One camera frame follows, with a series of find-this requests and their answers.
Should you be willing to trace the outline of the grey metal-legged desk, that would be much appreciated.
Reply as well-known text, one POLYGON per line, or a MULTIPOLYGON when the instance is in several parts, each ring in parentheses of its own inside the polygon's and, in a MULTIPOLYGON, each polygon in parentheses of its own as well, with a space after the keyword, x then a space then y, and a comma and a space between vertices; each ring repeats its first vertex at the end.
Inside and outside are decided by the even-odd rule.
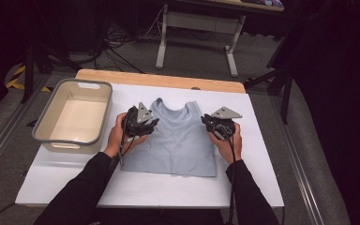
POLYGON ((162 8, 161 37, 157 52, 156 68, 163 69, 165 52, 167 46, 167 28, 185 28, 213 33, 222 33, 232 35, 232 42, 223 47, 225 52, 229 71, 232 77, 238 76, 237 67, 233 57, 233 51, 241 35, 241 30, 246 20, 246 13, 262 12, 281 13, 285 8, 268 7, 258 4, 244 3, 240 0, 176 0, 178 3, 191 4, 192 6, 207 6, 216 10, 224 10, 229 13, 231 10, 236 13, 234 19, 225 18, 224 16, 208 16, 195 13, 172 11, 169 9, 169 3, 165 3, 162 8))

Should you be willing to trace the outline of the grey ribbed sock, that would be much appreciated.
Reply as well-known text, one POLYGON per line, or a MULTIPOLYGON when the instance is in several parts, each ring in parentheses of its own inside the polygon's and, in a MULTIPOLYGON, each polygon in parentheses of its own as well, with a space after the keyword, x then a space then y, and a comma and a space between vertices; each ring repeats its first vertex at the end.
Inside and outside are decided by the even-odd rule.
MULTIPOLYGON (((270 205, 280 207, 284 204, 249 95, 115 83, 112 86, 112 111, 108 126, 113 126, 117 114, 140 102, 149 106, 156 98, 162 98, 165 105, 174 110, 195 100, 203 113, 213 113, 223 106, 240 113, 241 117, 236 122, 241 125, 243 137, 242 159, 270 205)), ((90 158, 85 154, 55 153, 41 146, 15 203, 45 206, 83 169, 90 158)), ((231 188, 225 174, 227 163, 221 156, 216 156, 216 161, 217 175, 213 178, 126 172, 117 168, 98 205, 225 208, 230 202, 231 188)))

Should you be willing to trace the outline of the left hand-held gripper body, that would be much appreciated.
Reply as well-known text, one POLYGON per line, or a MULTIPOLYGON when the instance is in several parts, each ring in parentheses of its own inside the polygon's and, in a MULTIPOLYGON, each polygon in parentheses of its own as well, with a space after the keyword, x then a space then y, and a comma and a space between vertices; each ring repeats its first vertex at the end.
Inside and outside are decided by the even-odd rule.
POLYGON ((125 134, 132 138, 139 136, 139 128, 148 126, 151 123, 153 116, 142 102, 139 106, 132 106, 128 111, 126 117, 122 120, 122 128, 125 134))

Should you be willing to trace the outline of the person's right hand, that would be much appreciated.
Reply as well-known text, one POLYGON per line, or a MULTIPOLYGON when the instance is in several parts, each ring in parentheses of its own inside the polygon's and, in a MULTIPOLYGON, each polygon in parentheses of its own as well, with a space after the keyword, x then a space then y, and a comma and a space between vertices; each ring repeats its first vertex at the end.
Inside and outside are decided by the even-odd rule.
POLYGON ((219 140, 214 134, 208 133, 211 142, 217 147, 220 155, 229 165, 242 159, 242 136, 240 134, 240 125, 235 123, 234 126, 235 132, 228 141, 219 140))

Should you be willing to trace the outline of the person's dark clothed torso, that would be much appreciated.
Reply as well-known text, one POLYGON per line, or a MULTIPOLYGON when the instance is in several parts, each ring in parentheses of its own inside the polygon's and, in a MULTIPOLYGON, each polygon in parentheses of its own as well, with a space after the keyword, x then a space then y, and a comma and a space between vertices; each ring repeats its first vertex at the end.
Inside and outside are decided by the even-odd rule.
POLYGON ((97 209, 88 225, 223 225, 218 209, 97 209))

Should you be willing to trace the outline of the light blue tank top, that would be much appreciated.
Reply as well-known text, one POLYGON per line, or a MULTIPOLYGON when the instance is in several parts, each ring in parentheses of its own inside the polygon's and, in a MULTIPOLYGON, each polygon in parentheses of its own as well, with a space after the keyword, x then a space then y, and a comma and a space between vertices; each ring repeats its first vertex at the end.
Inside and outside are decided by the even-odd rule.
POLYGON ((158 119, 147 140, 125 155, 123 171, 216 177, 215 147, 210 141, 196 101, 180 110, 168 108, 162 98, 151 105, 158 119))

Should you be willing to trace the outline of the person's left hand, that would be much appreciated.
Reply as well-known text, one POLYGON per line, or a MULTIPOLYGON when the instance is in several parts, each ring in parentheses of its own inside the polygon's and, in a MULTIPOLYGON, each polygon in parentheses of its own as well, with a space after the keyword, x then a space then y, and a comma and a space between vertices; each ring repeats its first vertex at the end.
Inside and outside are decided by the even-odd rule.
POLYGON ((114 158, 118 155, 119 152, 130 151, 133 147, 141 144, 147 140, 147 136, 141 136, 139 139, 135 140, 133 143, 122 141, 123 129, 122 129, 122 120, 126 117, 126 113, 120 113, 116 117, 115 126, 111 129, 108 143, 103 153, 110 158, 114 158))

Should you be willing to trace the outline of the aluminium floor rail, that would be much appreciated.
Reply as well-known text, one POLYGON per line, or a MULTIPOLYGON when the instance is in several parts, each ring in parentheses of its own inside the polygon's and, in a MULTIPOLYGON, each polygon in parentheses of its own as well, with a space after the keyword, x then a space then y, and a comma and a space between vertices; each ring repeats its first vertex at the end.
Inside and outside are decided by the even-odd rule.
POLYGON ((42 74, 37 78, 36 83, 34 84, 35 91, 30 95, 30 97, 24 103, 18 104, 12 115, 9 117, 5 125, 0 130, 0 156, 8 146, 9 141, 13 137, 24 115, 27 113, 32 103, 35 101, 38 94, 41 92, 42 87, 46 84, 46 82, 49 79, 50 79, 50 75, 46 75, 46 74, 42 74))
POLYGON ((293 141, 293 137, 291 135, 291 132, 289 131, 288 126, 285 125, 282 120, 278 98, 270 96, 269 100, 276 115, 276 119, 279 124, 281 133, 284 137, 292 170, 297 181, 301 196, 303 198, 305 207, 307 209, 311 225, 324 225, 322 214, 320 212, 315 196, 312 192, 311 185, 308 181, 306 172, 298 155, 296 146, 293 141))

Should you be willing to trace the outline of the beige plastic basket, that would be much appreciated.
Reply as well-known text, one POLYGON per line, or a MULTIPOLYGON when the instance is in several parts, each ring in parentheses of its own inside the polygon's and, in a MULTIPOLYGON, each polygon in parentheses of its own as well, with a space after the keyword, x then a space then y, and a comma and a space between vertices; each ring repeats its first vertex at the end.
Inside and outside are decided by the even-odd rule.
POLYGON ((95 154, 101 147, 112 94, 108 82, 61 81, 37 120, 33 137, 53 152, 95 154))

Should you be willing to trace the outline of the colourful cloth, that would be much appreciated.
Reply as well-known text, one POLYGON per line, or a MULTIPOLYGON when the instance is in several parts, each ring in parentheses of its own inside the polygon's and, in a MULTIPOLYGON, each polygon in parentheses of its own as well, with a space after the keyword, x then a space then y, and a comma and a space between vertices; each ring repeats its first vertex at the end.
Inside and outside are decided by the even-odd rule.
POLYGON ((240 0, 240 1, 244 3, 258 4, 268 7, 284 8, 280 0, 240 0))

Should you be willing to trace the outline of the yellow black hazard tape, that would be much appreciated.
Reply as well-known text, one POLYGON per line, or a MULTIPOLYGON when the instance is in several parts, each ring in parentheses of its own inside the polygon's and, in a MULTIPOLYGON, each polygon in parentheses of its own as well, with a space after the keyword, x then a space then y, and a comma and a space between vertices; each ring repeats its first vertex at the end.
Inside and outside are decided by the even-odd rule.
POLYGON ((11 76, 11 78, 9 79, 9 81, 6 84, 6 88, 14 88, 14 89, 19 89, 19 90, 24 90, 25 89, 25 85, 24 84, 20 84, 17 83, 17 81, 19 80, 20 76, 25 72, 25 66, 20 66, 19 68, 17 68, 15 70, 15 72, 13 73, 13 75, 11 76))

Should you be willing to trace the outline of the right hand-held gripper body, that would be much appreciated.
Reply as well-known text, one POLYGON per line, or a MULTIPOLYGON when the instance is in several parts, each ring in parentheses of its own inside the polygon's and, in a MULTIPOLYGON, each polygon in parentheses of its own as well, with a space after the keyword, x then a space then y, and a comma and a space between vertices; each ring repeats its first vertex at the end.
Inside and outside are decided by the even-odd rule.
POLYGON ((213 133, 222 140, 227 141, 235 132, 234 118, 242 118, 242 115, 227 107, 221 107, 212 113, 213 133))

